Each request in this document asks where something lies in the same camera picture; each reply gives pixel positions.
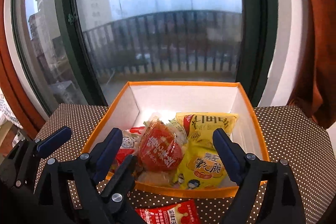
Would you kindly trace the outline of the rust orange curtain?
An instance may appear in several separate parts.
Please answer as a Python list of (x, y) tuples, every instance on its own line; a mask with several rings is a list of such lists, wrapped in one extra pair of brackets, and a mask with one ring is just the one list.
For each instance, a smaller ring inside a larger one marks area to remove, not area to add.
[(45, 124), (22, 84), (11, 61), (4, 25), (4, 0), (1, 0), (1, 89), (11, 110), (28, 137), (34, 139)]
[(324, 129), (335, 123), (335, 0), (308, 0), (308, 32), (288, 104)]

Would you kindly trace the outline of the red white snack packet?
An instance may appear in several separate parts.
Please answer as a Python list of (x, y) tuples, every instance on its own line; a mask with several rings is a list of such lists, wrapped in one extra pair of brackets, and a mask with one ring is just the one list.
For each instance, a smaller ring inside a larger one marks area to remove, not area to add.
[(193, 200), (135, 211), (149, 224), (201, 224)]

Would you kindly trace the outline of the small clear wrapped pastry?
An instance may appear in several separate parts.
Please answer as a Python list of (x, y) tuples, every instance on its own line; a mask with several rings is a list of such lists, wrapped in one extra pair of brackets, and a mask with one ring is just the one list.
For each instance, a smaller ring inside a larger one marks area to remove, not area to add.
[(168, 172), (143, 171), (137, 181), (146, 185), (171, 187), (173, 185), (173, 175)]

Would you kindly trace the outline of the red spicy strip snack bag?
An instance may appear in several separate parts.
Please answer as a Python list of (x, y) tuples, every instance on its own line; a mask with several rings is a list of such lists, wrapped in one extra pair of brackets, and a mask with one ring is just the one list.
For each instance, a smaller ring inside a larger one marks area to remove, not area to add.
[(154, 117), (145, 124), (137, 155), (146, 171), (172, 172), (184, 157), (186, 143), (186, 132), (175, 118), (164, 123)]

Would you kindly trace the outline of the dark green window frame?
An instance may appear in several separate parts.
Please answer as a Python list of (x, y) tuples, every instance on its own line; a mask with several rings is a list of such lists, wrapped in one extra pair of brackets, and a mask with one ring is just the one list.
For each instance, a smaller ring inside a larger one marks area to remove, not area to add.
[(278, 0), (9, 0), (22, 84), (43, 118), (107, 106), (128, 81), (242, 84), (261, 101)]

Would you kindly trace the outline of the yellow crispy noodle snack bag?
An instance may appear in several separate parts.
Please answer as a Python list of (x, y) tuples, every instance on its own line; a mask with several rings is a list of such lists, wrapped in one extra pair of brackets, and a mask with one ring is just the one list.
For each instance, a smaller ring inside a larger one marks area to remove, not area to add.
[(227, 172), (213, 144), (211, 135), (190, 139), (183, 146), (183, 159), (171, 184), (183, 190), (214, 189), (226, 178)]

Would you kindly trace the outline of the yellow honey butter chip bag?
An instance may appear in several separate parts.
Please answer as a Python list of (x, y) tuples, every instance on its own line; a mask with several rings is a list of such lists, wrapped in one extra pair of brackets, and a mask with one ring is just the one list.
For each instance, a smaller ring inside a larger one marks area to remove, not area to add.
[(231, 113), (177, 113), (178, 123), (184, 128), (188, 141), (204, 145), (213, 145), (213, 133), (222, 129), (231, 136), (238, 114)]

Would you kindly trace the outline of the orange open cardboard box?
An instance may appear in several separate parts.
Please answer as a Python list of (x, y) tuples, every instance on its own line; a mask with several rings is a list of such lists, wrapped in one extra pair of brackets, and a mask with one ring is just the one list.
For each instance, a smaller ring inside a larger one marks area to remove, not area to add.
[(198, 81), (128, 82), (90, 135), (82, 152), (90, 152), (114, 127), (127, 130), (139, 127), (153, 115), (169, 119), (177, 113), (238, 114), (231, 140), (246, 153), (269, 160), (262, 130), (242, 85)]

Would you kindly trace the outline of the rust orange right curtain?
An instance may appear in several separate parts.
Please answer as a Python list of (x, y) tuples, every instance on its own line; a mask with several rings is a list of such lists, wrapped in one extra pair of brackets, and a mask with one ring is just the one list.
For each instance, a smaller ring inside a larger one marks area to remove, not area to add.
[(308, 32), (288, 104), (324, 129), (335, 123), (335, 0), (308, 0)]

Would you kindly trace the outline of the dark balcony railing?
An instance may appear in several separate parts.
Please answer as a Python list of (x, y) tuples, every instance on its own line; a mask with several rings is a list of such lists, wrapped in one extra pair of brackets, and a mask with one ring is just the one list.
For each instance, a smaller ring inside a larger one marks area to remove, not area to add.
[(153, 12), (83, 32), (99, 79), (200, 77), (234, 81), (242, 15), (216, 10)]

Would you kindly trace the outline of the rust orange left curtain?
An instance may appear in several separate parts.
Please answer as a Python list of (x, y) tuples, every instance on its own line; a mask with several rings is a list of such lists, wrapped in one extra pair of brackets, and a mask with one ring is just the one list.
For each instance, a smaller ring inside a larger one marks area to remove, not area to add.
[(11, 110), (28, 137), (34, 139), (45, 124), (22, 84), (11, 61), (4, 25), (4, 0), (1, 0), (1, 89)]

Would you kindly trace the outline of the cartoon printed snack packet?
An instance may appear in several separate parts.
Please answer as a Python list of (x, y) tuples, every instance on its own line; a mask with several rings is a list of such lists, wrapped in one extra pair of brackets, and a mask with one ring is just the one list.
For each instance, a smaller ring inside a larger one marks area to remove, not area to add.
[(116, 155), (116, 162), (120, 165), (128, 155), (135, 155), (145, 132), (145, 126), (132, 127), (122, 131), (122, 144)]

